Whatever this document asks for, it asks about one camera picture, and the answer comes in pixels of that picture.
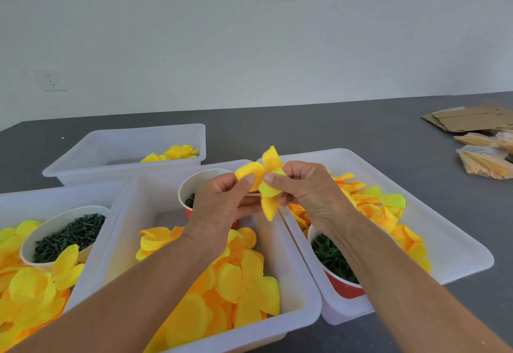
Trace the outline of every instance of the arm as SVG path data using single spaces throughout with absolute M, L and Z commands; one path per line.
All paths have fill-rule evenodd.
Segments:
M 301 204 L 312 224 L 336 244 L 401 350 L 513 352 L 357 212 L 322 165 L 288 162 L 283 169 L 291 178 L 270 174 L 264 180 L 284 191 L 282 205 Z
M 258 198 L 244 198 L 253 182 L 254 175 L 237 182 L 234 174 L 206 181 L 196 193 L 191 220 L 180 238 L 10 352 L 141 353 L 193 282 L 226 247 L 232 222 L 260 211 L 255 204 Z

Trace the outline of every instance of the plastic bin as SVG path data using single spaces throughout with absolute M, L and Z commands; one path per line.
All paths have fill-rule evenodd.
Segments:
M 350 150 L 331 149 L 280 157 L 284 163 L 291 160 L 318 162 L 329 169 L 333 176 L 351 172 L 355 174 L 356 181 L 367 183 L 368 186 L 380 186 L 384 193 L 404 195 L 406 209 L 400 223 L 426 240 L 424 245 L 431 260 L 432 276 L 439 283 L 447 284 L 493 265 L 493 256 L 482 244 Z M 321 292 L 321 314 L 326 322 L 335 325 L 373 312 L 367 296 L 346 299 L 335 292 L 290 210 L 280 208 L 279 211 Z
M 151 152 L 162 154 L 173 145 L 199 148 L 197 158 L 140 162 Z M 82 138 L 42 174 L 57 176 L 64 185 L 131 179 L 155 169 L 199 166 L 207 156 L 205 125 L 156 126 L 96 130 Z
M 95 205 L 110 209 L 79 281 L 73 288 L 66 309 L 79 303 L 82 293 L 87 292 L 88 283 L 91 282 L 95 274 L 123 204 L 123 186 L 124 184 L 120 181 L 112 181 L 0 194 L 0 229 L 15 227 L 23 220 L 45 222 L 64 211 L 82 206 Z
M 247 160 L 159 171 L 137 177 L 130 185 L 125 203 L 100 262 L 91 293 L 136 264 L 139 231 L 151 226 L 184 226 L 187 214 L 178 202 L 178 188 L 195 171 L 224 168 L 235 171 Z M 240 227 L 253 228 L 256 250 L 265 257 L 266 276 L 279 281 L 281 314 L 245 327 L 205 338 L 173 349 L 177 352 L 242 352 L 283 338 L 288 331 L 314 323 L 321 312 L 321 296 L 294 241 L 279 217 L 272 222 L 263 214 L 240 220 Z

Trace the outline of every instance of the electrical outlet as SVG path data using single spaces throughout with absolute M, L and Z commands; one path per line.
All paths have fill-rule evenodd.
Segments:
M 34 69 L 37 86 L 43 91 L 65 91 L 59 71 L 56 69 Z

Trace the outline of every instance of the tabletop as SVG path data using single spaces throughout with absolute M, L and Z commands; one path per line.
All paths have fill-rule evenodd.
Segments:
M 43 177 L 42 170 L 99 129 L 204 123 L 203 164 L 257 160 L 270 145 L 279 154 L 347 148 L 491 251 L 491 269 L 446 287 L 513 346 L 513 180 L 466 174 L 455 152 L 461 145 L 453 135 L 420 118 L 432 111 L 483 103 L 513 109 L 513 92 L 22 122 L 0 132 L 0 192 L 61 186 L 56 178 Z M 376 314 L 337 326 L 321 317 L 255 352 L 285 350 L 399 351 Z

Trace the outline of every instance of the flattened cardboard box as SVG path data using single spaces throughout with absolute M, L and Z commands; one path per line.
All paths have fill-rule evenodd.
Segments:
M 494 104 L 435 112 L 424 115 L 423 118 L 440 129 L 453 133 L 513 128 L 513 111 Z

